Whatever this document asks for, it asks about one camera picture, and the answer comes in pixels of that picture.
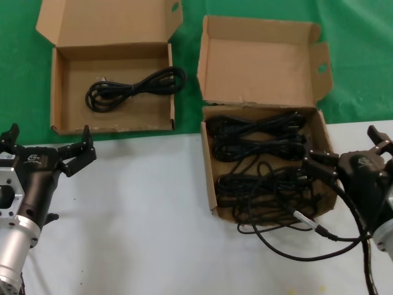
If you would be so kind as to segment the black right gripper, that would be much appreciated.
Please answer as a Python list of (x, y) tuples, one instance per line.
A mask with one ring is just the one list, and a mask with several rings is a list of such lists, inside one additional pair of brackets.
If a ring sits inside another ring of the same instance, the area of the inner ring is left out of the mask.
[(390, 137), (374, 125), (368, 127), (367, 135), (373, 148), (341, 156), (315, 150), (310, 138), (303, 136), (302, 169), (325, 184), (335, 184), (339, 176), (365, 226), (368, 230), (376, 230), (392, 219), (392, 208), (387, 204), (387, 195), (392, 189), (392, 160), (385, 162), (381, 155), (386, 152), (393, 155), (393, 144)]

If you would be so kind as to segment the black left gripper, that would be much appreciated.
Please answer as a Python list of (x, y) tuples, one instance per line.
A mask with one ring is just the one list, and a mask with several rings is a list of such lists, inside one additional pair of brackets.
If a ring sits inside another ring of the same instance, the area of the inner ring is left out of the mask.
[(0, 151), (18, 157), (16, 172), (24, 192), (18, 215), (43, 228), (61, 171), (71, 177), (97, 159), (93, 137), (85, 125), (79, 143), (56, 150), (16, 146), (18, 136), (19, 126), (13, 123), (8, 131), (1, 133)]

